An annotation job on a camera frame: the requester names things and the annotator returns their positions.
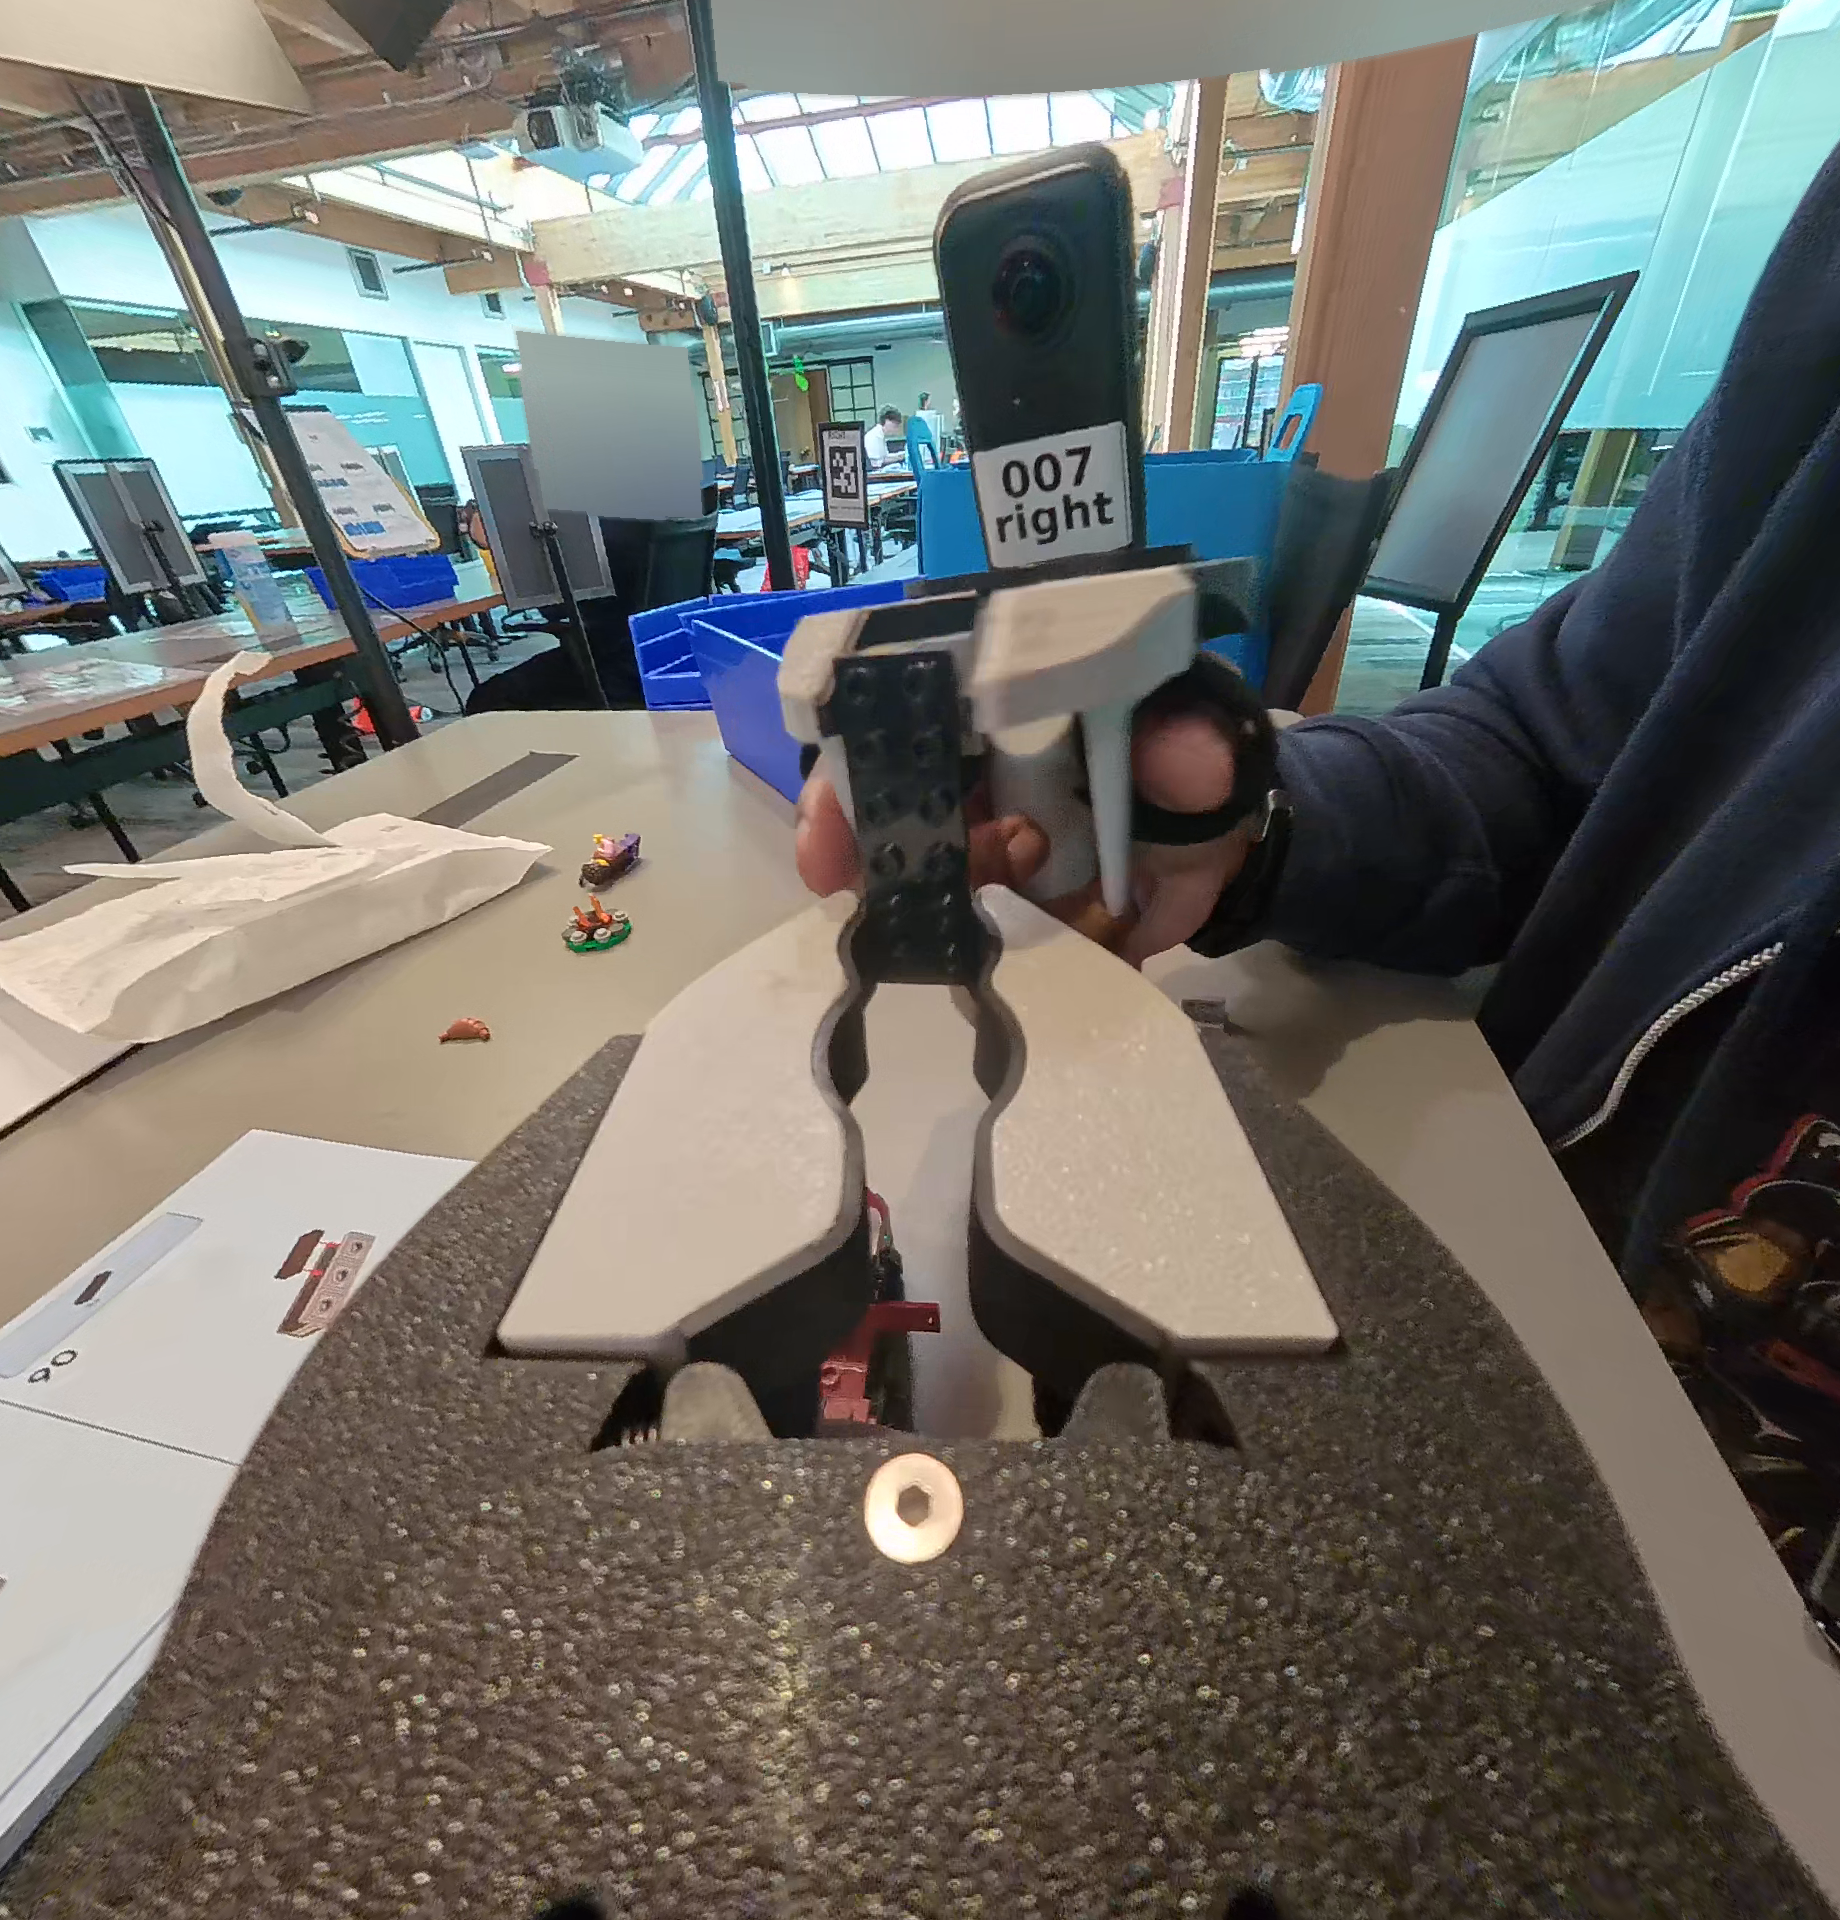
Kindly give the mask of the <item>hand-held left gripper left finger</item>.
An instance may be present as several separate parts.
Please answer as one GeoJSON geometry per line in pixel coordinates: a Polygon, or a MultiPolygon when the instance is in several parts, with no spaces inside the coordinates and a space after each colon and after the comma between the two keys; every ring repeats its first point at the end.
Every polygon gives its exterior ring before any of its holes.
{"type": "Polygon", "coordinates": [[[850,902],[812,902],[648,1026],[499,1323],[501,1350],[681,1361],[861,1227],[861,1138],[818,1054],[850,902]]]}

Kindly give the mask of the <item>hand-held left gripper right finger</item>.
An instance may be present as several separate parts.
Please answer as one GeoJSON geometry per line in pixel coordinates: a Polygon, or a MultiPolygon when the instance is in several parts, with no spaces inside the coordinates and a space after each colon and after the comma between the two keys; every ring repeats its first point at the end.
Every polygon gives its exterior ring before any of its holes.
{"type": "Polygon", "coordinates": [[[1004,1079],[977,1151],[996,1251],[1147,1352],[1323,1352],[1338,1321],[1194,1021],[1036,904],[978,892],[1004,1079]]]}

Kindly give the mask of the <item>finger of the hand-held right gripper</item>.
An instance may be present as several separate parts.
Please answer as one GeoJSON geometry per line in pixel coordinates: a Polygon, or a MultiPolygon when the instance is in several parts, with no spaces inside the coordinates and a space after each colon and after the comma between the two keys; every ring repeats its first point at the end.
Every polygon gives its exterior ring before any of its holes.
{"type": "Polygon", "coordinates": [[[1137,708],[1196,656],[1186,568],[1099,571],[989,595],[973,624],[973,737],[1137,708]]]}
{"type": "Polygon", "coordinates": [[[855,655],[946,655],[966,697],[977,656],[977,595],[905,596],[808,613],[788,637],[779,698],[795,739],[838,739],[838,664],[855,655]]]}

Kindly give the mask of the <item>black toy brick plate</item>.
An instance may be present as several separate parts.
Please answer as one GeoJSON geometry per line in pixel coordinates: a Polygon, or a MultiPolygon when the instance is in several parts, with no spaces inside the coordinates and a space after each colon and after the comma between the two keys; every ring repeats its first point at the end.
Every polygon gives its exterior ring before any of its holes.
{"type": "Polygon", "coordinates": [[[989,930],[969,880],[949,645],[844,655],[820,718],[846,768],[861,863],[853,972],[866,988],[974,988],[989,930]]]}

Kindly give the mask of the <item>person's right forearm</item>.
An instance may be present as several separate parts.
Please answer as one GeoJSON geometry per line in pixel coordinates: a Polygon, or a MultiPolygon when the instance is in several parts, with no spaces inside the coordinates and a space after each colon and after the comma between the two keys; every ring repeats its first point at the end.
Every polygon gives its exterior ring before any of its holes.
{"type": "Polygon", "coordinates": [[[1770,924],[1761,732],[1739,596],[1692,616],[1661,561],[1618,558],[1391,716],[1284,732],[1276,886],[1239,877],[1186,946],[1668,1000],[1770,924]]]}

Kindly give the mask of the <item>person's right hand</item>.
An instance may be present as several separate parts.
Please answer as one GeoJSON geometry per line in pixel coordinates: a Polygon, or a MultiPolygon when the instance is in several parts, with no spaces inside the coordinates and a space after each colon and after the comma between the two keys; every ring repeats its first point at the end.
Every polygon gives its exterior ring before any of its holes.
{"type": "MultiPolygon", "coordinates": [[[[1229,801],[1236,782],[1235,751],[1212,716],[1184,712],[1138,724],[1130,743],[1135,791],[1172,813],[1205,813],[1229,801]]],[[[1186,848],[1141,848],[1132,877],[1132,905],[1111,914],[1095,883],[1046,902],[1046,911],[1086,940],[1141,968],[1184,946],[1216,912],[1221,894],[1243,875],[1263,835],[1249,816],[1216,841],[1186,848]]],[[[969,803],[969,886],[1025,892],[1047,862],[1047,837],[1022,814],[993,814],[983,794],[969,803]]],[[[858,890],[861,860],[841,800],[817,768],[795,807],[795,869],[817,896],[858,890]]]]}

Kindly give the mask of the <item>red toy brick model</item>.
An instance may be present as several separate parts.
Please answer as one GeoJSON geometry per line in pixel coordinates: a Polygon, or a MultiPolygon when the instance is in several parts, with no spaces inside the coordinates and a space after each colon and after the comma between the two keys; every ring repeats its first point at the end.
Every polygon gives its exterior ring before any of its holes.
{"type": "Polygon", "coordinates": [[[916,1431],[911,1341],[940,1333],[940,1308],[907,1298],[905,1262],[890,1206],[866,1191],[868,1271],[875,1283],[855,1330],[818,1376],[814,1438],[855,1440],[873,1431],[916,1431]]]}

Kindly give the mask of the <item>black cloth bag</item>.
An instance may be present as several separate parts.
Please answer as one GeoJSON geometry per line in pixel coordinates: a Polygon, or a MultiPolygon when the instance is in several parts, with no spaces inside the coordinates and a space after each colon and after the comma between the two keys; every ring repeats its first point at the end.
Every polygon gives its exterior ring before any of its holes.
{"type": "Polygon", "coordinates": [[[1267,708],[1299,708],[1312,687],[1365,582],[1394,484],[1394,468],[1365,478],[1342,478],[1308,464],[1291,468],[1260,590],[1267,708]]]}

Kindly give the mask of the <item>grey monitor on stand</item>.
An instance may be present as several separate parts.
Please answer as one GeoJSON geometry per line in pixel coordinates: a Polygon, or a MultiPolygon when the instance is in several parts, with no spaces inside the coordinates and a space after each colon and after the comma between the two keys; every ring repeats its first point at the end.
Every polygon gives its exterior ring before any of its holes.
{"type": "Polygon", "coordinates": [[[614,596],[614,568],[598,518],[547,506],[527,445],[463,445],[459,459],[510,613],[614,596]]]}

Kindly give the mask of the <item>wooden column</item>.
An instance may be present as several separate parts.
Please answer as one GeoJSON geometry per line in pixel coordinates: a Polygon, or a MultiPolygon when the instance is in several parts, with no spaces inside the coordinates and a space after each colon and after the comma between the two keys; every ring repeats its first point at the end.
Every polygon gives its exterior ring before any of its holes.
{"type": "Polygon", "coordinates": [[[1478,41],[1331,69],[1294,260],[1286,371],[1323,388],[1319,468],[1386,466],[1478,41]]]}

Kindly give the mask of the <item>black vertical stand pole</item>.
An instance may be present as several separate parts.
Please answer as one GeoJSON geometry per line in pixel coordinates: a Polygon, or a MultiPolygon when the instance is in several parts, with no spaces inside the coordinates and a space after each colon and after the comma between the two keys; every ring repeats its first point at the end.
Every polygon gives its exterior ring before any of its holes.
{"type": "Polygon", "coordinates": [[[741,187],[731,92],[722,83],[710,2],[686,2],[701,135],[707,152],[712,204],[747,422],[751,486],[760,509],[762,557],[775,592],[795,592],[781,440],[762,351],[762,327],[751,277],[751,249],[741,187]]]}

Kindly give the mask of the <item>grey tape strip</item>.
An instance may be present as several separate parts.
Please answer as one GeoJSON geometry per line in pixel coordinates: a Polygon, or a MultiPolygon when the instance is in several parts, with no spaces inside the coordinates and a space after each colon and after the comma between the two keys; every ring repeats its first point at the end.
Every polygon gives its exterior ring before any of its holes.
{"type": "Polygon", "coordinates": [[[501,803],[507,803],[510,800],[527,793],[540,782],[547,782],[553,773],[573,764],[577,759],[577,755],[566,752],[527,752],[519,759],[502,764],[501,768],[470,784],[461,793],[454,793],[431,803],[411,820],[416,823],[440,826],[450,831],[466,828],[493,807],[501,807],[501,803]]]}

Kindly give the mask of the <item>black framed floor board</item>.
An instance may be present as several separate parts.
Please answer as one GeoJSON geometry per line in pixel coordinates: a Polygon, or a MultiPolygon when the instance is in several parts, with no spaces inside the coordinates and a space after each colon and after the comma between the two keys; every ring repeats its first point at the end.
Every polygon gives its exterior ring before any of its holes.
{"type": "Polygon", "coordinates": [[[1429,613],[1420,689],[1442,686],[1461,615],[1639,274],[1472,312],[1412,431],[1363,596],[1429,613]]]}

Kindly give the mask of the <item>white printed board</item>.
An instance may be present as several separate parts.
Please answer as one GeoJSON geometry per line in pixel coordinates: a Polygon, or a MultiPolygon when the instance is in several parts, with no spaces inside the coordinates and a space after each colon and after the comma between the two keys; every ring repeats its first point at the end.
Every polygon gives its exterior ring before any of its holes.
{"type": "Polygon", "coordinates": [[[438,534],[416,499],[325,408],[284,408],[320,504],[352,561],[396,558],[438,550],[438,534]]]}

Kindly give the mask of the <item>white paper bag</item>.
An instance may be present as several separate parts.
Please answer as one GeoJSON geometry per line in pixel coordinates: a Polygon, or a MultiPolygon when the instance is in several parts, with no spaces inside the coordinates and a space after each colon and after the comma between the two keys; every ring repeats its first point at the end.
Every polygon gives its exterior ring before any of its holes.
{"type": "Polygon", "coordinates": [[[0,940],[0,992],[78,1035],[155,1044],[416,940],[519,886],[549,853],[507,835],[364,814],[331,831],[248,793],[224,732],[227,693],[263,659],[240,653],[186,715],[201,794],[253,853],[136,869],[121,894],[0,940]]]}

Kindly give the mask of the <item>white ceiling projector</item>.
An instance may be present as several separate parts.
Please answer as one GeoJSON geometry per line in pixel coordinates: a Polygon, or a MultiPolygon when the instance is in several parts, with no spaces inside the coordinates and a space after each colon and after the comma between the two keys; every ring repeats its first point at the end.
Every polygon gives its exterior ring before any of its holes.
{"type": "Polygon", "coordinates": [[[640,135],[597,108],[527,105],[519,111],[511,131],[523,161],[579,182],[620,179],[644,161],[640,135]]]}

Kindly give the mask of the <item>white instruction booklet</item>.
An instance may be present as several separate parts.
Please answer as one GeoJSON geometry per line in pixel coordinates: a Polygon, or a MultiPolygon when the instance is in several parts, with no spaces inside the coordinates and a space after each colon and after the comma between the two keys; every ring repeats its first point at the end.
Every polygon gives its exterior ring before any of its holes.
{"type": "Polygon", "coordinates": [[[0,1870],[129,1716],[295,1370],[466,1169],[246,1133],[0,1329],[0,1870]]]}

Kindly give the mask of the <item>black tripod stand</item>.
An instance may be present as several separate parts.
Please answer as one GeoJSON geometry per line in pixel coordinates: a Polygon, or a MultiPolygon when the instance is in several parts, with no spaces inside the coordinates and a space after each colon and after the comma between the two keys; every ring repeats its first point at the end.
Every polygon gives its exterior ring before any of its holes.
{"type": "Polygon", "coordinates": [[[370,712],[385,751],[411,745],[419,731],[394,660],[375,633],[373,615],[354,582],[346,550],[283,406],[283,398],[294,391],[291,376],[283,366],[284,353],[278,345],[263,343],[246,331],[231,280],[217,260],[212,230],[152,92],[137,83],[118,83],[115,94],[145,167],[145,174],[131,170],[122,170],[122,174],[149,221],[158,226],[158,236],[165,242],[177,242],[177,256],[188,268],[195,291],[186,297],[186,305],[214,325],[231,369],[223,382],[255,426],[260,448],[271,459],[287,504],[326,576],[334,613],[340,615],[355,650],[360,703],[370,712]]]}

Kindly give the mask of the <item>person's torso in navy hoodie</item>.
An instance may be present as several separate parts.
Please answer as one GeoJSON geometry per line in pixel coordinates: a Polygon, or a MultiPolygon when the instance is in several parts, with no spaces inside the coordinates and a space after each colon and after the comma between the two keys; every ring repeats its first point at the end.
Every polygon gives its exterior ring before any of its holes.
{"type": "Polygon", "coordinates": [[[1840,140],[1589,599],[1647,687],[1552,871],[1620,1016],[1552,1151],[1840,1675],[1840,140]]]}

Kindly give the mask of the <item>wooden background desk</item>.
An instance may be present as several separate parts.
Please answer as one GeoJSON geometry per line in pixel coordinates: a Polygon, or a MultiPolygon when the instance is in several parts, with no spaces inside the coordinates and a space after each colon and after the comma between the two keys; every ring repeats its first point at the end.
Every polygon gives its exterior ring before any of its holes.
{"type": "MultiPolygon", "coordinates": [[[[366,708],[360,659],[340,616],[307,613],[258,637],[246,616],[215,615],[0,660],[0,831],[84,803],[112,850],[136,860],[108,791],[186,764],[186,712],[240,653],[255,664],[227,703],[234,735],[309,724],[334,770],[364,762],[350,715],[366,708]]],[[[0,856],[0,919],[29,905],[0,856]]]]}

